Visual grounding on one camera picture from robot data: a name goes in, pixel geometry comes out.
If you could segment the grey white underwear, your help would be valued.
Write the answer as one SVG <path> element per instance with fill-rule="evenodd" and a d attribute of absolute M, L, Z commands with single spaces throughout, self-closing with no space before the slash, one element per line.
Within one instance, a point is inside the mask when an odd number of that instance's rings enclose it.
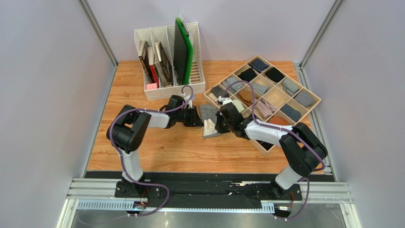
<path fill-rule="evenodd" d="M 199 105 L 201 120 L 203 121 L 203 138 L 218 137 L 221 134 L 215 129 L 218 109 L 210 104 Z"/>

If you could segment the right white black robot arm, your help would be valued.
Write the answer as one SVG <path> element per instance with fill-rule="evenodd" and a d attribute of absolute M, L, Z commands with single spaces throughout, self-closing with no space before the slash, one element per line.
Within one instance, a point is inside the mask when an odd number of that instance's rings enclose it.
<path fill-rule="evenodd" d="M 280 147 L 288 165 L 270 184 L 270 194 L 281 198 L 291 187 L 312 172 L 325 168 L 328 151 L 304 123 L 276 125 L 244 117 L 233 103 L 224 104 L 217 112 L 216 127 L 246 140 L 262 141 Z"/>

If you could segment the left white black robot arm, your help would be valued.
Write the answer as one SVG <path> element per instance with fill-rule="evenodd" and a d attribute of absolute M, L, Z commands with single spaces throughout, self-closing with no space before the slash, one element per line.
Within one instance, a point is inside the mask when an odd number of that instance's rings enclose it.
<path fill-rule="evenodd" d="M 116 148 L 122 165 L 122 179 L 117 183 L 117 197 L 140 197 L 147 193 L 144 171 L 140 164 L 139 147 L 149 128 L 169 129 L 177 123 L 185 127 L 203 126 L 194 95 L 173 95 L 160 110 L 137 109 L 125 105 L 106 133 Z"/>

